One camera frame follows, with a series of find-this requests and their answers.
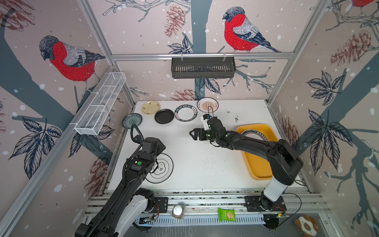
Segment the white flower motif plate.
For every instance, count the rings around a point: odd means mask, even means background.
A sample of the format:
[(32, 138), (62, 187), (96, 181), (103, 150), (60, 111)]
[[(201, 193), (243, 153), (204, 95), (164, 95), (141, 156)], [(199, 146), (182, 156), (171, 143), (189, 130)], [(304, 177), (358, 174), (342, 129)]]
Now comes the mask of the white flower motif plate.
[(147, 175), (146, 180), (152, 184), (159, 184), (166, 181), (173, 173), (174, 163), (172, 158), (161, 153), (158, 157), (151, 172)]

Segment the green rim red ring plate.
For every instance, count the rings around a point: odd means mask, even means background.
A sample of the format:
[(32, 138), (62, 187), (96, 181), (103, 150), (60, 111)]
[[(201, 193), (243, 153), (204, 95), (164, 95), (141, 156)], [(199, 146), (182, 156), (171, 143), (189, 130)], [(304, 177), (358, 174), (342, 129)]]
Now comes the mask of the green rim red ring plate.
[(254, 129), (245, 130), (242, 132), (242, 135), (247, 136), (249, 138), (253, 138), (253, 139), (268, 141), (267, 137), (263, 133)]

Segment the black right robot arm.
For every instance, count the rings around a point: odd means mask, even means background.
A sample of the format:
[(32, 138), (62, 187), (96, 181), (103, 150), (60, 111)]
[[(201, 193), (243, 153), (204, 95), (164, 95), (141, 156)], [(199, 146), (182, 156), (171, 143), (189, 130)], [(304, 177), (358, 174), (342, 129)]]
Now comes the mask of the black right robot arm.
[(269, 162), (272, 178), (261, 192), (259, 201), (263, 210), (272, 210), (303, 168), (304, 163), (295, 150), (283, 139), (274, 142), (247, 137), (236, 131), (227, 131), (217, 117), (204, 117), (204, 128), (189, 132), (193, 140), (216, 142), (217, 147), (247, 152)]

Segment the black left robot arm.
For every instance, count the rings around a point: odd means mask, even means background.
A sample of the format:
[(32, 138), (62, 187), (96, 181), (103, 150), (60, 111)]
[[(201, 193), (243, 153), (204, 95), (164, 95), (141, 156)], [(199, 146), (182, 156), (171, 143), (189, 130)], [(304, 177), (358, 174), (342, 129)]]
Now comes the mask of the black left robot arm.
[(75, 236), (116, 237), (120, 234), (116, 227), (122, 212), (153, 169), (157, 156), (165, 149), (164, 144), (157, 138), (141, 140), (137, 150), (123, 165), (121, 181), (112, 196), (88, 225), (80, 224)]

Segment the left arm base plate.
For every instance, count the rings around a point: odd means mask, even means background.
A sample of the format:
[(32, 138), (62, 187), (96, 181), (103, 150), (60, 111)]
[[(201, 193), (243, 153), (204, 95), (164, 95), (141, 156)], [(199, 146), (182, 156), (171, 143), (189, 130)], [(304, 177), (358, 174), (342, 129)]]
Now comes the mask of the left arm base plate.
[(153, 208), (148, 213), (167, 213), (168, 197), (155, 197)]

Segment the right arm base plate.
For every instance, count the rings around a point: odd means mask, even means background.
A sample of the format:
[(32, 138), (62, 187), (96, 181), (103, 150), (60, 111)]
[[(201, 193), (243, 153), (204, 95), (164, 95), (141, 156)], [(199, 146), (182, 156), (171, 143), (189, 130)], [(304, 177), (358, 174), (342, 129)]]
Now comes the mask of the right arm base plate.
[(287, 208), (282, 196), (275, 202), (264, 196), (245, 196), (245, 204), (248, 212), (286, 212)]

